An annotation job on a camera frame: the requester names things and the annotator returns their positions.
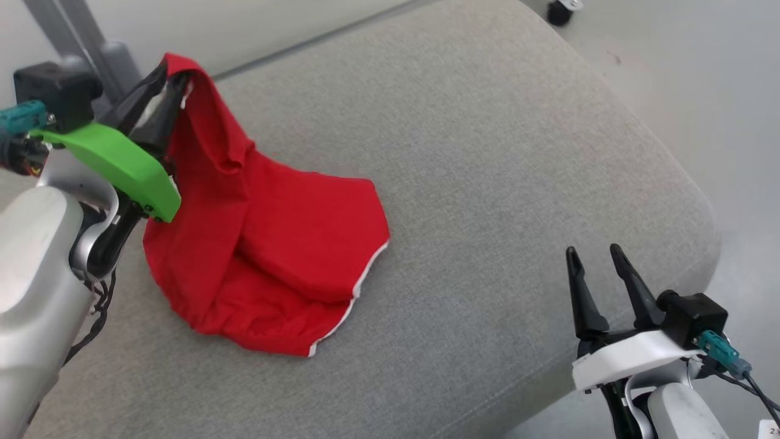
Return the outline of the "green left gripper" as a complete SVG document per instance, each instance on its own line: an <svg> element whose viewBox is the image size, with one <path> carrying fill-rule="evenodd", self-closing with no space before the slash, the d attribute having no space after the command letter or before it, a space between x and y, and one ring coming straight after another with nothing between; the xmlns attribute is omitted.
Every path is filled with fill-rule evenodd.
<svg viewBox="0 0 780 439"><path fill-rule="evenodd" d="M65 134L43 129L30 134L51 145L63 145L78 161L139 203L149 216L170 223L182 198L157 159L167 156L190 73L179 72L167 78L168 63L163 59L113 106L113 128L92 122ZM152 98L162 91L158 105L140 126L139 147L121 132L133 130Z"/></svg>

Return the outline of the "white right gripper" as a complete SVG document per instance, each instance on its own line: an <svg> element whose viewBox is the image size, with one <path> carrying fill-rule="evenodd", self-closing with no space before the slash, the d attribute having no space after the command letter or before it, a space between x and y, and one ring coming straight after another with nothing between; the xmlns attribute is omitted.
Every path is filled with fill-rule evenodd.
<svg viewBox="0 0 780 439"><path fill-rule="evenodd" d="M616 382L637 373L666 366L674 360L687 359L704 353L699 348L685 349L661 331L664 312L658 308L652 292L617 243L609 247L615 271L624 281L631 302L636 330L639 333L624 341L600 348L573 363L573 381L577 391L591 390L599 385ZM607 334L609 324L598 311L585 280L585 269L574 246L565 251L569 296L573 309L575 334L580 341Z"/></svg>

